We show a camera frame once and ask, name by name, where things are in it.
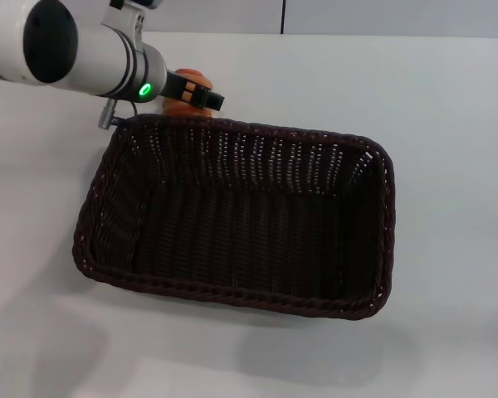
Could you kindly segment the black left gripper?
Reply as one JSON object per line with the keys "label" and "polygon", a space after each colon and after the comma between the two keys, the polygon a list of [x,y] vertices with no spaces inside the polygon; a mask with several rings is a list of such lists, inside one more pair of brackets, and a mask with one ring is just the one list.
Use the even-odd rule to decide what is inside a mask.
{"label": "black left gripper", "polygon": [[203,75],[181,76],[168,71],[162,96],[169,100],[178,100],[199,109],[220,111],[225,98],[210,90],[211,81]]}

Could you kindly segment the orange brown bread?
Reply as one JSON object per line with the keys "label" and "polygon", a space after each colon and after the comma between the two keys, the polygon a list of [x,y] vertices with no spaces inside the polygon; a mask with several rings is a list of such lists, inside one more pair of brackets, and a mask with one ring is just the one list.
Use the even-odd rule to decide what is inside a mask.
{"label": "orange brown bread", "polygon": [[[209,89],[213,88],[212,82],[198,70],[181,68],[177,69],[175,73],[189,78],[190,80],[201,85],[204,85]],[[169,116],[198,116],[205,118],[212,117],[212,111],[210,109],[195,108],[190,104],[186,104],[175,99],[164,99],[164,102],[162,104],[162,111],[164,115]]]}

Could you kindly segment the dark brown wicker basket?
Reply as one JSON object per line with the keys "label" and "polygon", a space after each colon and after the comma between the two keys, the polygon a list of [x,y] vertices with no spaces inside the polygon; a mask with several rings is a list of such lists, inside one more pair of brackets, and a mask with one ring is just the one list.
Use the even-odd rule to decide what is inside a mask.
{"label": "dark brown wicker basket", "polygon": [[369,138],[141,114],[112,135],[72,254],[129,291],[360,320],[390,295],[395,221]]}

